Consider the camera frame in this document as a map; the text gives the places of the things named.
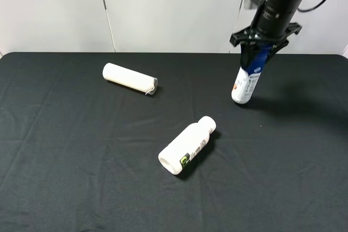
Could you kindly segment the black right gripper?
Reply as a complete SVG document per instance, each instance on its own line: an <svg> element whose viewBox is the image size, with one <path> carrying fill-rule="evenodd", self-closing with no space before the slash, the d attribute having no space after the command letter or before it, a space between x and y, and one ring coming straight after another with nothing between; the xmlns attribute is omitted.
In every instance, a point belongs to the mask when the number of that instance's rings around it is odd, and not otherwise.
<svg viewBox="0 0 348 232"><path fill-rule="evenodd" d="M263 48L266 50L265 64L267 64L277 52L285 47L284 41L287 37L291 34L299 34L301 29L302 26L298 23L258 22L233 33L230 43L234 47L238 45L241 47L241 67L249 67L252 64L258 54L257 44L266 44Z"/></svg>

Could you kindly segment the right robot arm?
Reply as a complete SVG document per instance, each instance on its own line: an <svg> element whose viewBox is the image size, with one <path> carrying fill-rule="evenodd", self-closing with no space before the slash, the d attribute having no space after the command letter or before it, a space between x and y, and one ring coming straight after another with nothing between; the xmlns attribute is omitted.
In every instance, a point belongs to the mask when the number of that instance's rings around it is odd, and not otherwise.
<svg viewBox="0 0 348 232"><path fill-rule="evenodd" d="M230 38L232 46L241 47L240 65L246 70L265 52L268 62L278 51L289 44L287 37L298 34L302 27L291 19L302 0L263 0L251 24Z"/></svg>

